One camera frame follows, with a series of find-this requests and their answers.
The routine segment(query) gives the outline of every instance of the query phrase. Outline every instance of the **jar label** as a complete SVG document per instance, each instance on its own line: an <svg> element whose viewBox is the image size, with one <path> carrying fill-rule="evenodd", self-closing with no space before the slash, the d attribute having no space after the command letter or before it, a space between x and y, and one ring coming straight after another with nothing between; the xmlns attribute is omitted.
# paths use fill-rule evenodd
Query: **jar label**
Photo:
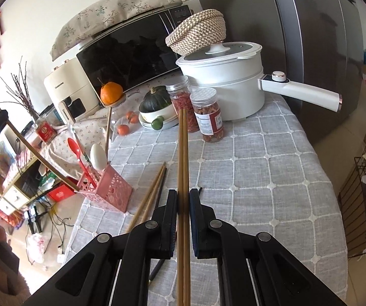
<svg viewBox="0 0 366 306"><path fill-rule="evenodd" d="M220 109L211 114L197 114L197 123L199 124L200 132L206 136L212 136L223 127L223 119L221 118Z"/></svg>
<svg viewBox="0 0 366 306"><path fill-rule="evenodd" d="M43 121L37 128L37 134L44 142L48 143L56 135L56 131L46 121Z"/></svg>

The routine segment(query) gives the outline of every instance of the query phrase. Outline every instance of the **floral fabric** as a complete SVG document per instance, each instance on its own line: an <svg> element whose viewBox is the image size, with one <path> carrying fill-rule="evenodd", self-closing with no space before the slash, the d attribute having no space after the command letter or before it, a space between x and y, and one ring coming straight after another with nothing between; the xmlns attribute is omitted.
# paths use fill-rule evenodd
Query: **floral fabric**
<svg viewBox="0 0 366 306"><path fill-rule="evenodd" d="M133 16L187 0L99 0L65 24L51 49L53 61L90 36Z"/></svg>

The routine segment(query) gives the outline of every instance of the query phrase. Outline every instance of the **white pot lid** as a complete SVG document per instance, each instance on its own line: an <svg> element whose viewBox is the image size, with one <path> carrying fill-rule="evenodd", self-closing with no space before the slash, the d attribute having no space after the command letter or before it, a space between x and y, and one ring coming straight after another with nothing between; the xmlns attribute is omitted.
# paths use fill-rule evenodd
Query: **white pot lid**
<svg viewBox="0 0 366 306"><path fill-rule="evenodd" d="M200 66L218 64L235 59L251 59L262 50L262 46L254 42L226 42L213 44L182 56L177 61L178 66Z"/></svg>

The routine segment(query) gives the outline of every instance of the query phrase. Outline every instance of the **white appliance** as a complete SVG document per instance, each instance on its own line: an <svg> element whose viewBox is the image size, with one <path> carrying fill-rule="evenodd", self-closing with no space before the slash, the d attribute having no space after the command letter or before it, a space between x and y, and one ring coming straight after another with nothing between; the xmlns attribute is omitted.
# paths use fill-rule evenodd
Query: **white appliance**
<svg viewBox="0 0 366 306"><path fill-rule="evenodd" d="M65 123L75 123L100 109L97 94L77 58L56 67L45 78L44 86Z"/></svg>
<svg viewBox="0 0 366 306"><path fill-rule="evenodd" d="M264 91L286 95L335 112L342 97L335 92L286 78L275 71L265 75L261 63L262 46L252 42L213 44L182 56L176 64L190 79L192 90L213 87L224 121L254 114L265 102Z"/></svg>

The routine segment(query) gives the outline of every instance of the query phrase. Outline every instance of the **lime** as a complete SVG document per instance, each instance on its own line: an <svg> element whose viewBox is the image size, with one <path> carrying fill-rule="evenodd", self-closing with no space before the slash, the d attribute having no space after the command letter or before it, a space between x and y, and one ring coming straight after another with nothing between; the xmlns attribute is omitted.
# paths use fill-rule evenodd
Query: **lime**
<svg viewBox="0 0 366 306"><path fill-rule="evenodd" d="M163 128L163 121L165 119L163 118L163 116L158 116L157 118L155 118L152 122L152 128L154 130L160 130Z"/></svg>

